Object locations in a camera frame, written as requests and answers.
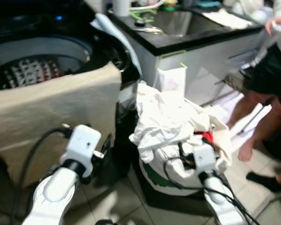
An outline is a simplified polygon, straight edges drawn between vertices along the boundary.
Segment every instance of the red cloth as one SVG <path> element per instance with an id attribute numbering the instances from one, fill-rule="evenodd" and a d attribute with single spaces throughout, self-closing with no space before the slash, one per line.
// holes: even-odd
<path id="1" fill-rule="evenodd" d="M 208 132 L 195 132 L 195 135 L 202 135 L 204 138 L 206 138 L 209 143 L 213 144 L 214 143 L 214 137 L 210 131 Z"/>

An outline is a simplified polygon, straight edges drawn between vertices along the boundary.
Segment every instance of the kitchen sink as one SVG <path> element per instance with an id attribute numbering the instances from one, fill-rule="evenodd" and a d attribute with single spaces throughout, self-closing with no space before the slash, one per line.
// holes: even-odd
<path id="1" fill-rule="evenodd" d="M 156 15 L 144 13 L 142 17 L 154 17 L 152 26 L 161 28 L 164 34 L 179 38 L 223 28 L 221 25 L 189 11 L 159 11 Z"/>

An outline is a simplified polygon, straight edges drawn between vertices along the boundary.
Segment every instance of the cord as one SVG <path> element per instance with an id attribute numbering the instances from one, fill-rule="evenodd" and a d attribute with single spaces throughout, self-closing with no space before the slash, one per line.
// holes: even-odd
<path id="1" fill-rule="evenodd" d="M 24 187 L 24 182 L 25 182 L 26 176 L 27 176 L 27 171 L 28 171 L 28 168 L 31 164 L 31 161 L 32 161 L 37 149 L 44 142 L 44 140 L 47 139 L 52 134 L 59 133 L 59 132 L 65 133 L 66 130 L 67 130 L 66 128 L 56 128 L 56 129 L 53 129 L 53 130 L 50 130 L 50 131 L 44 133 L 43 136 L 35 143 L 35 145 L 28 152 L 28 155 L 25 159 L 24 165 L 23 165 L 22 170 L 21 170 L 21 176 L 20 176 L 20 181 L 19 181 L 19 184 L 18 184 L 18 190 L 17 190 L 16 195 L 14 197 L 13 207 L 11 209 L 11 216 L 10 216 L 10 221 L 9 221 L 10 225 L 15 224 L 15 217 L 17 215 L 18 208 L 20 207 L 20 204 L 21 204 L 21 196 L 22 196 L 22 191 L 23 191 L 23 187 Z"/>
<path id="2" fill-rule="evenodd" d="M 232 195 L 233 195 L 233 198 L 231 198 L 230 196 L 228 196 L 227 194 L 224 194 L 220 191 L 217 191 L 217 190 L 213 190 L 213 189 L 210 189 L 210 188 L 206 188 L 206 187 L 185 187 L 183 186 L 182 184 L 179 184 L 178 182 L 174 181 L 168 174 L 167 172 L 167 169 L 166 169 L 166 166 L 167 166 L 167 163 L 170 162 L 170 161 L 173 161 L 173 160 L 176 160 L 176 159 L 179 159 L 179 160 L 183 160 L 181 157 L 172 157 L 172 158 L 168 158 L 164 163 L 163 163 L 163 171 L 167 177 L 167 179 L 178 189 L 185 189 L 185 190 L 195 190 L 195 191 L 201 191 L 201 190 L 205 190 L 205 191 L 208 191 L 208 192 L 213 192 L 213 193 L 217 193 L 219 195 L 222 195 L 223 197 L 225 197 L 231 204 L 233 204 L 234 206 L 236 206 L 238 208 L 238 210 L 242 213 L 242 215 L 244 216 L 246 222 L 248 223 L 248 225 L 252 224 L 252 223 L 255 223 L 256 225 L 260 225 L 255 218 L 253 218 L 247 211 L 246 209 L 244 209 L 240 204 L 239 204 L 239 201 L 237 200 L 237 198 L 235 197 L 232 189 L 230 187 L 227 187 Z"/>

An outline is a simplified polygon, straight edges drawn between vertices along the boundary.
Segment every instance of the black shorts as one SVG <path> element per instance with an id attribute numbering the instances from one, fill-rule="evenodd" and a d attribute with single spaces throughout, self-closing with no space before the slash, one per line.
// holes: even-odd
<path id="1" fill-rule="evenodd" d="M 252 70 L 249 90 L 276 95 L 281 103 L 281 51 L 277 45 L 267 50 L 267 55 Z"/>

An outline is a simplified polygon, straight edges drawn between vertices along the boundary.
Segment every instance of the person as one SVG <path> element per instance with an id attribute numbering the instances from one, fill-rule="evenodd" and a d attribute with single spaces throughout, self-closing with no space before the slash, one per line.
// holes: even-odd
<path id="1" fill-rule="evenodd" d="M 274 193 L 278 193 L 281 191 L 281 174 L 274 177 L 268 177 L 256 174 L 254 172 L 249 172 L 246 178 L 247 180 L 253 181 L 266 187 Z"/>
<path id="2" fill-rule="evenodd" d="M 267 22 L 266 31 L 272 34 L 272 23 L 281 24 L 281 0 L 274 2 L 274 18 Z M 240 148 L 238 158 L 247 162 L 253 146 L 281 127 L 281 34 L 267 55 L 253 68 L 249 91 L 237 103 L 227 126 L 231 129 L 240 119 L 250 114 L 258 103 L 274 96 L 271 111 L 258 123 L 253 135 Z"/>

